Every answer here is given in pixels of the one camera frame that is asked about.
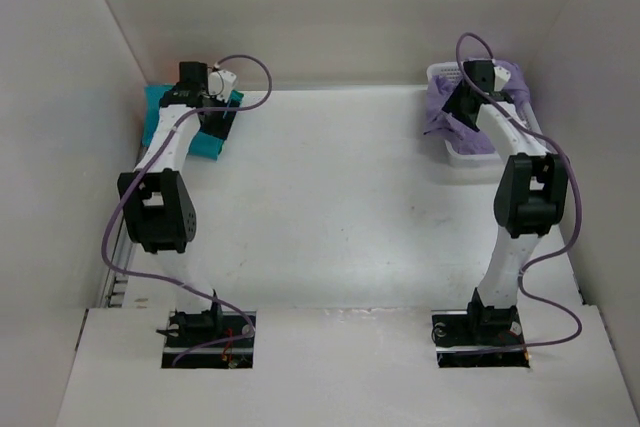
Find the teal t shirt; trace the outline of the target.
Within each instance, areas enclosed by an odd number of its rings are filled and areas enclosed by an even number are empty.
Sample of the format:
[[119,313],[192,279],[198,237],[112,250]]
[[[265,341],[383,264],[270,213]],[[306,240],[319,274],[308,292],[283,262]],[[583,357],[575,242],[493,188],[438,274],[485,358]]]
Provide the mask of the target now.
[[[170,84],[147,85],[144,88],[146,97],[146,115],[142,136],[142,145],[148,147],[159,123],[159,103],[164,94],[172,88]],[[216,160],[222,152],[226,140],[220,140],[201,133],[193,138],[189,154],[192,156]]]

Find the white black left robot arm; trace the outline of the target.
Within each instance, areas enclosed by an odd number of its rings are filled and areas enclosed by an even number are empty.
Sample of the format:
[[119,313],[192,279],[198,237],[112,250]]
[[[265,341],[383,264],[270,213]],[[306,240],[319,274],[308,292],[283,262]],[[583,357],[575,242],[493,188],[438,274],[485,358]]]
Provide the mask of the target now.
[[190,334],[206,346],[224,334],[222,308],[189,267],[186,250],[196,236],[197,215],[182,176],[187,156],[216,159],[241,99],[237,77],[218,65],[183,61],[177,83],[158,102],[158,121],[142,160],[120,174],[117,188],[130,240],[151,255],[176,295],[170,336]]

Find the lilac t shirt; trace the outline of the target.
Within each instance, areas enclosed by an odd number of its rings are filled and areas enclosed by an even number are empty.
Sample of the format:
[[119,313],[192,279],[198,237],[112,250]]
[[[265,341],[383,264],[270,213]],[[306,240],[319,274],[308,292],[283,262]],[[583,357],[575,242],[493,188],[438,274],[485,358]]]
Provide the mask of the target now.
[[[511,72],[504,91],[512,98],[518,116],[525,121],[525,106],[530,105],[530,90],[518,64],[505,60],[496,63]],[[427,69],[426,125],[424,133],[442,137],[459,156],[493,155],[495,149],[489,138],[474,132],[442,111],[444,104],[461,80],[455,62],[433,64]]]

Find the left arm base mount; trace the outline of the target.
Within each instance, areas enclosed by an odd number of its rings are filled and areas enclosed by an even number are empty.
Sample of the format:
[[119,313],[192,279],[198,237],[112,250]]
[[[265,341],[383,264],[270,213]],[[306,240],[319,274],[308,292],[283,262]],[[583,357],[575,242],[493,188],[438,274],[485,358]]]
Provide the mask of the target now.
[[167,326],[156,332],[164,337],[162,369],[251,369],[253,337],[239,314],[212,311],[198,315],[172,312]]

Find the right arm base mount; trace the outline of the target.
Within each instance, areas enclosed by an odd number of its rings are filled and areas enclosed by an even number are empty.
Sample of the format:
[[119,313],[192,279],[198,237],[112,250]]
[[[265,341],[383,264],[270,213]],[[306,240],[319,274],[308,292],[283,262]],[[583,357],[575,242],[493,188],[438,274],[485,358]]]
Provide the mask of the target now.
[[516,307],[434,311],[431,338],[440,368],[529,367]]

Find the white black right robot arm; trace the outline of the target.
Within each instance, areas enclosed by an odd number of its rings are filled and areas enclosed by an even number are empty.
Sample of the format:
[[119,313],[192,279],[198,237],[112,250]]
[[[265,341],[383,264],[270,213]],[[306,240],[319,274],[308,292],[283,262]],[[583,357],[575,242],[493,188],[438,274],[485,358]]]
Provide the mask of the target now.
[[494,201],[498,235],[488,269],[463,311],[435,313],[436,346],[485,353],[522,347],[517,297],[522,269],[540,239],[563,217],[568,173],[520,120],[504,87],[510,72],[493,60],[465,61],[443,110],[485,134],[504,164]]

